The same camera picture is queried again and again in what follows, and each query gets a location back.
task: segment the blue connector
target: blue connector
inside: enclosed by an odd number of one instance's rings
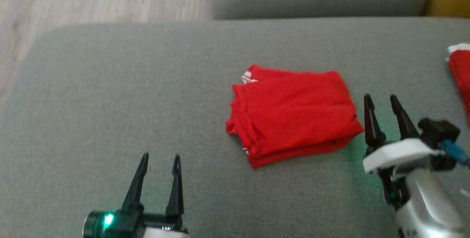
[[[451,156],[457,163],[470,168],[470,158],[467,157],[465,151],[460,146],[450,140],[445,140],[441,144],[441,148],[445,151],[445,154]]]

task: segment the folded red shirt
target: folded red shirt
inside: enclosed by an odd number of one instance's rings
[[[470,126],[470,44],[454,45],[448,50],[449,67],[460,90]]]
[[[252,65],[232,86],[227,133],[253,168],[344,148],[364,130],[338,73],[293,73]]]

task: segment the white plastic part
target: white plastic part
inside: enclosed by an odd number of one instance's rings
[[[434,155],[420,139],[404,139],[380,147],[362,160],[364,171],[370,173],[381,168],[405,164],[411,161]]]
[[[143,238],[189,238],[189,234],[178,231],[163,231],[159,228],[146,228]]]

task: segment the glowing green led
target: glowing green led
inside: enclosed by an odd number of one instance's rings
[[[104,215],[104,228],[108,228],[111,223],[113,222],[114,220],[114,215],[111,214],[111,213],[108,213],[106,215]]]

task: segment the light wood floor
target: light wood floor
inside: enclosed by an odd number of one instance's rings
[[[0,0],[0,111],[38,36],[70,24],[210,19],[207,0]]]

